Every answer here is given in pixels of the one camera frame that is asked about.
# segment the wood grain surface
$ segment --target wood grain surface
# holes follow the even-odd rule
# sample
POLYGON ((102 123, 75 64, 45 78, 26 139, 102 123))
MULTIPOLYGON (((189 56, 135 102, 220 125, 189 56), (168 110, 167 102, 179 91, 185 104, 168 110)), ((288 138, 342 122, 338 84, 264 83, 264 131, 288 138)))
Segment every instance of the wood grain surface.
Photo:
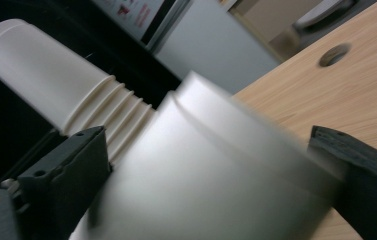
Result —
MULTIPOLYGON (((346 132, 377 148, 377 3, 235 95, 306 145, 313 125, 346 132), (337 63, 320 67, 347 43, 337 63)), ((334 210, 314 240, 361 239, 334 210)))

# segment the white cylinder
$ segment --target white cylinder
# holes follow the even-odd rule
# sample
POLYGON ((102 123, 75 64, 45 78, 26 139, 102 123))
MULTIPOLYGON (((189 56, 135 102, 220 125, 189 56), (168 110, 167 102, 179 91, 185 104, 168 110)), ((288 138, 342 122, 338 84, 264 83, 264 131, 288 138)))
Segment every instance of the white cylinder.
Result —
POLYGON ((0 79, 64 135, 104 125, 112 160, 153 112, 114 76, 20 19, 0 22, 0 79))

